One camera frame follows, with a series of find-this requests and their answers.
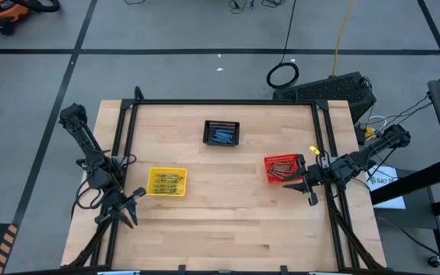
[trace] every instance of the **white paper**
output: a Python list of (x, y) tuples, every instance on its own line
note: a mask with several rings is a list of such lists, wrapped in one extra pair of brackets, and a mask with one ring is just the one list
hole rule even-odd
[[(371, 168), (370, 173), (373, 173), (376, 167), (377, 166)], [(367, 185), (370, 187), (371, 191), (398, 180), (396, 170), (393, 167), (381, 166), (370, 180), (368, 180), (369, 176), (370, 175), (366, 173)], [(378, 203), (377, 205), (373, 205), (373, 207), (381, 209), (405, 209), (405, 201), (403, 201), (403, 197), (398, 197), (386, 202)]]

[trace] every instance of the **small plastic basket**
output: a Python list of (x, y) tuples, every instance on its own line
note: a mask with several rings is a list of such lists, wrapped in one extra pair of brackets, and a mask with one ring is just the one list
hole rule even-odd
[(271, 167), (276, 163), (290, 163), (292, 166), (287, 173), (295, 173), (298, 170), (298, 163), (296, 159), (298, 158), (298, 154), (289, 154), (283, 156), (272, 156), (264, 158), (264, 166), (266, 167), (266, 177), (268, 183), (283, 183), (283, 179), (280, 179), (277, 176), (269, 173), (268, 171)]
[(186, 194), (184, 168), (151, 167), (147, 182), (147, 194), (152, 196), (184, 196)]
[[(205, 121), (203, 130), (203, 143), (207, 145), (234, 147), (238, 145), (241, 124), (230, 121)], [(231, 141), (223, 141), (222, 138), (214, 138), (216, 130), (233, 131)]]

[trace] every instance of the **wooden tabletop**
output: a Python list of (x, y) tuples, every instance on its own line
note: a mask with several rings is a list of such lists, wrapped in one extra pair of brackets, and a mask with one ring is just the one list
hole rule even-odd
[[(101, 103), (94, 134), (103, 150), (112, 147), (120, 101)], [(358, 150), (347, 102), (329, 102), (339, 155)], [(320, 112), (323, 134), (323, 114)], [(237, 147), (202, 142), (205, 120), (238, 121)], [(125, 146), (121, 139), (121, 152)], [(336, 271), (325, 192), (315, 188), (319, 204), (306, 195), (267, 184), (263, 158), (303, 154), (316, 146), (312, 111), (301, 105), (140, 105), (131, 152), (137, 163), (128, 169), (125, 192), (147, 186), (151, 167), (188, 170), (184, 197), (139, 198), (139, 226), (118, 227), (114, 269)], [(89, 192), (82, 203), (95, 196)], [(385, 265), (383, 248), (367, 189), (350, 182), (347, 190), (354, 233), (374, 258)], [(76, 207), (63, 254), (71, 262), (95, 232), (99, 210)], [(346, 266), (351, 266), (341, 231)], [(108, 235), (103, 239), (103, 249)], [(104, 263), (101, 253), (100, 263)]]

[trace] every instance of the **vacuum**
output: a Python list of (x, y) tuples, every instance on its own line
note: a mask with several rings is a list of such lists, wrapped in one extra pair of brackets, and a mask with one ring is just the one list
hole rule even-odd
[(30, 11), (55, 12), (60, 10), (59, 0), (50, 0), (52, 5), (43, 5), (38, 0), (0, 0), (0, 32), (12, 35), (15, 23), (25, 18)]

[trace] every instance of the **black wire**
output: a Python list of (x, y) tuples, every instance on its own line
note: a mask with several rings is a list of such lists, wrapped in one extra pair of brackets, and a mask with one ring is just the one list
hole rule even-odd
[[(122, 165), (123, 160), (125, 160), (125, 159), (127, 159), (127, 163), (125, 163), (125, 164)], [(137, 156), (135, 156), (134, 154), (129, 154), (128, 157), (124, 157), (124, 158), (121, 159), (121, 161), (120, 161), (120, 167), (121, 167), (122, 169), (124, 169), (125, 167), (127, 167), (128, 165), (134, 163), (135, 161), (137, 161)]]
[[(327, 157), (328, 167), (330, 168), (330, 167), (332, 166), (332, 163), (330, 162), (330, 154), (329, 154), (326, 150), (323, 150), (323, 153), (325, 154), (325, 157)], [(315, 156), (315, 162), (317, 163), (317, 165), (318, 165), (319, 167), (322, 167), (322, 155), (321, 155), (321, 154), (317, 154), (317, 155)], [(335, 194), (335, 195), (332, 197), (332, 199), (337, 198), (339, 195), (341, 195), (341, 192), (338, 191), (337, 194)]]
[(428, 251), (431, 251), (433, 254), (438, 255), (438, 256), (440, 257), (440, 253), (439, 253), (439, 252), (437, 252), (437, 251), (435, 251), (434, 249), (428, 247), (427, 245), (423, 244), (422, 242), (417, 241), (417, 240), (416, 240), (411, 234), (409, 234), (407, 231), (403, 230), (403, 228), (401, 228), (400, 226), (395, 225), (394, 223), (388, 221), (387, 219), (385, 219), (385, 218), (383, 218), (383, 217), (377, 216), (377, 218), (380, 219), (380, 220), (382, 220), (382, 221), (384, 221), (384, 222), (386, 222), (386, 223), (388, 223), (389, 225), (393, 226), (394, 228), (399, 229), (403, 234), (405, 234), (410, 240), (412, 240), (412, 241), (414, 241), (416, 244), (418, 244), (421, 248), (425, 248), (425, 249), (427, 249)]
[(279, 0), (278, 2), (276, 0), (263, 0), (260, 4), (264, 7), (276, 8), (277, 6), (281, 6), (282, 4), (284, 4), (284, 2), (285, 0)]
[(396, 148), (392, 149), (391, 152), (385, 157), (383, 158), (383, 161), (380, 163), (380, 165), (378, 165), (378, 167), (376, 167), (376, 169), (373, 171), (373, 173), (367, 178), (367, 181), (370, 181), (371, 178), (373, 177), (373, 175), (376, 173), (376, 171), (378, 171), (378, 169), (380, 169), (381, 165), (383, 165), (383, 163), (385, 163), (385, 161), (387, 161), (388, 157), (391, 156), (391, 154), (393, 154), (393, 152), (396, 150)]
[[(383, 159), (382, 159), (380, 156), (376, 155), (376, 157), (379, 158), (381, 162), (383, 162)], [(392, 167), (392, 168), (395, 169), (395, 170), (398, 170), (398, 171), (404, 172), (404, 173), (407, 174), (407, 175), (412, 175), (412, 173), (409, 173), (409, 172), (405, 171), (404, 169), (397, 168), (397, 167)], [(394, 178), (394, 179), (399, 179), (399, 177), (397, 177), (397, 176), (390, 176), (390, 175), (388, 175), (387, 173), (383, 173), (383, 172), (381, 172), (381, 171), (378, 171), (378, 173), (382, 173), (383, 175), (387, 175), (387, 176), (389, 176), (389, 177), (391, 177), (391, 178)]]
[(370, 123), (370, 117), (371, 117), (371, 114), (373, 114), (373, 108), (374, 108), (374, 104), (371, 106), (370, 114), (367, 116), (366, 125), (367, 125), (368, 123)]
[(369, 192), (371, 192), (370, 187), (369, 187), (366, 183), (364, 183), (364, 181), (362, 181), (362, 180), (358, 180), (358, 179), (355, 179), (355, 178), (354, 178), (353, 180), (359, 182), (361, 185), (364, 185), (364, 187), (366, 187), (367, 190), (368, 190)]
[(239, 15), (241, 14), (245, 8), (248, 6), (248, 1), (250, 0), (245, 0), (244, 1), (244, 5), (242, 6), (242, 8), (237, 8), (235, 5), (232, 7), (232, 3), (237, 3), (235, 0), (230, 0), (230, 2), (228, 3), (228, 6), (231, 8), (230, 12), (233, 13), (234, 15)]
[(370, 90), (373, 90), (373, 84), (371, 84), (371, 80), (367, 76), (363, 76), (359, 82), (362, 84), (365, 84)]
[(142, 1), (138, 1), (138, 2), (129, 2), (127, 0), (123, 0), (125, 3), (127, 3), (127, 5), (136, 5), (136, 4), (142, 4), (145, 2), (145, 0)]
[(293, 1), (293, 7), (291, 8), (290, 25), (288, 27), (288, 34), (286, 35), (286, 42), (284, 43), (283, 57), (281, 57), (280, 64), (284, 60), (284, 56), (286, 54), (286, 48), (288, 47), (288, 40), (290, 38), (290, 32), (291, 32), (291, 24), (293, 23), (293, 15), (295, 14), (295, 6), (296, 6), (296, 0)]
[(418, 111), (423, 110), (423, 109), (429, 107), (430, 105), (432, 105), (432, 103), (428, 103), (428, 104), (426, 104), (426, 105), (416, 109), (412, 114), (409, 114), (406, 118), (404, 118), (403, 120), (398, 122), (397, 125), (399, 125), (400, 123), (404, 122), (406, 119), (408, 119), (409, 117), (411, 117), (413, 114), (417, 113)]
[[(404, 116), (413, 115), (414, 112), (413, 112), (413, 113), (410, 113), (410, 114), (407, 114), (407, 115), (404, 115), (404, 113), (410, 111), (412, 108), (415, 108), (418, 104), (420, 104), (421, 102), (425, 101), (428, 97), (429, 97), (429, 96), (426, 95), (426, 96), (424, 97), (424, 99), (421, 99), (420, 101), (418, 101), (418, 102), (417, 102), (415, 105), (413, 105), (412, 107), (410, 107), (410, 108), (408, 108), (407, 110), (401, 112), (399, 115), (389, 115), (389, 116), (387, 116), (387, 119), (388, 119), (388, 118), (395, 118), (395, 119), (397, 119), (397, 118), (401, 118), (401, 117), (404, 117)], [(379, 122), (382, 122), (382, 121), (385, 121), (385, 120), (384, 120), (384, 119), (380, 119), (380, 120), (378, 120), (378, 121), (368, 122), (368, 123), (366, 123), (366, 124), (364, 124), (364, 125), (365, 125), (365, 127), (366, 127), (366, 126), (368, 126), (368, 125), (372, 125), (372, 124), (379, 123)]]
[(88, 192), (91, 189), (91, 187), (86, 188), (84, 190), (84, 192), (81, 193), (81, 188), (89, 181), (89, 179), (91, 179), (91, 177), (94, 175), (94, 173), (95, 173), (94, 170), (91, 171), (91, 173), (86, 177), (86, 179), (81, 184), (79, 184), (79, 187), (77, 188), (76, 199), (74, 200), (74, 204), (78, 205), (81, 209), (91, 209), (91, 206), (83, 206), (83, 205), (81, 205), (81, 202), (79, 202), (79, 199), (81, 198), (81, 196), (83, 196), (84, 193)]

